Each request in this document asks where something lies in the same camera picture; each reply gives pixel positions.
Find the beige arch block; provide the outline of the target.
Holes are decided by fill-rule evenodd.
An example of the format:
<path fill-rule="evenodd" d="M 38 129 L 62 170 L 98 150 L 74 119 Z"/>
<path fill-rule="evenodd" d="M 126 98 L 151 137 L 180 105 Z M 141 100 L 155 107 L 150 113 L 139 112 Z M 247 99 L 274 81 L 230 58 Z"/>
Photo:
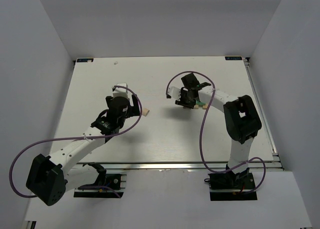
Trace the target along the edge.
<path fill-rule="evenodd" d="M 147 109 L 147 108 L 143 108 L 143 109 L 142 109 L 142 115 L 143 115 L 144 117 L 146 117 L 146 116 L 149 114 L 149 112 L 150 112 L 150 110 Z"/>

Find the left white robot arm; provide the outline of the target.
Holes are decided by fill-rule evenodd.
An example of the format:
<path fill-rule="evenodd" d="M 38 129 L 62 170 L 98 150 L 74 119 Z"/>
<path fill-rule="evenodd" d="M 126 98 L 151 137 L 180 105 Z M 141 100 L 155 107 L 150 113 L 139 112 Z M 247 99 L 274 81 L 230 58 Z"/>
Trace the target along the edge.
<path fill-rule="evenodd" d="M 47 206 L 56 204 L 65 192 L 85 188 L 106 188 L 106 169 L 97 162 L 75 167 L 88 154 L 120 135 L 125 120 L 141 117 L 142 105 L 135 94 L 108 96 L 108 108 L 102 111 L 78 139 L 48 156 L 37 155 L 31 164 L 26 187 Z"/>

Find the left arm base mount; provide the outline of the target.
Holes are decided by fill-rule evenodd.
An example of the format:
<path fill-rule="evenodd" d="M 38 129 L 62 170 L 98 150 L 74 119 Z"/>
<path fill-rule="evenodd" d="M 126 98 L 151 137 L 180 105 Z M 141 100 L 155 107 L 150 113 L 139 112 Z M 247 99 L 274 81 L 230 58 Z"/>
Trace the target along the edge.
<path fill-rule="evenodd" d="M 90 162 L 81 166 L 96 173 L 94 181 L 85 183 L 74 190 L 74 198 L 120 199 L 126 188 L 126 174 L 108 172 L 101 164 Z"/>

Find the green rectangular block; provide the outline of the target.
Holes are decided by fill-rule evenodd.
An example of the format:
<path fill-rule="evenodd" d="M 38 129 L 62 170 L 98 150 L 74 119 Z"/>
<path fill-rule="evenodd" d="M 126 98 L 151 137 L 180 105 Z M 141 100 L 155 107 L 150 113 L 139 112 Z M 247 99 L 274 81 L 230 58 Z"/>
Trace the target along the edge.
<path fill-rule="evenodd" d="M 196 101 L 196 105 L 198 105 L 199 107 L 203 107 L 206 105 L 206 103 L 200 102 L 200 101 Z"/>

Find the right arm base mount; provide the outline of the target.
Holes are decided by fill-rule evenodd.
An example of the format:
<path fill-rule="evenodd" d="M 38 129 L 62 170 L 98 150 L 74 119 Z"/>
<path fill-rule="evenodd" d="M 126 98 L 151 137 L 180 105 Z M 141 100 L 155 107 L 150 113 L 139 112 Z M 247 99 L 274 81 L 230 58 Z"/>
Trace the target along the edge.
<path fill-rule="evenodd" d="M 210 173 L 208 178 L 204 179 L 204 182 L 209 186 L 209 195 L 212 202 L 258 200 L 255 191 L 249 193 L 256 187 L 251 172 L 237 182 L 232 182 L 226 174 Z"/>

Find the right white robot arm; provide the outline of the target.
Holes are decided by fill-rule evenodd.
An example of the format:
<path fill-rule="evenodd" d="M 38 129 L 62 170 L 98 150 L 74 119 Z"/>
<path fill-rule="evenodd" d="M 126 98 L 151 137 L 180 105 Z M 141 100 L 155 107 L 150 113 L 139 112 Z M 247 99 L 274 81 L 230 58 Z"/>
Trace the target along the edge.
<path fill-rule="evenodd" d="M 254 138 L 262 128 L 262 122 L 254 101 L 249 95 L 234 96 L 216 88 L 211 79 L 199 82 L 195 71 L 186 71 L 181 78 L 183 87 L 168 85 L 166 97 L 175 99 L 175 104 L 192 109 L 196 102 L 207 105 L 200 126 L 199 149 L 200 157 L 205 162 L 203 154 L 203 131 L 209 108 L 213 107 L 224 115 L 225 127 L 231 138 L 231 149 L 226 169 L 221 173 L 243 177 L 249 173 L 249 154 Z"/>

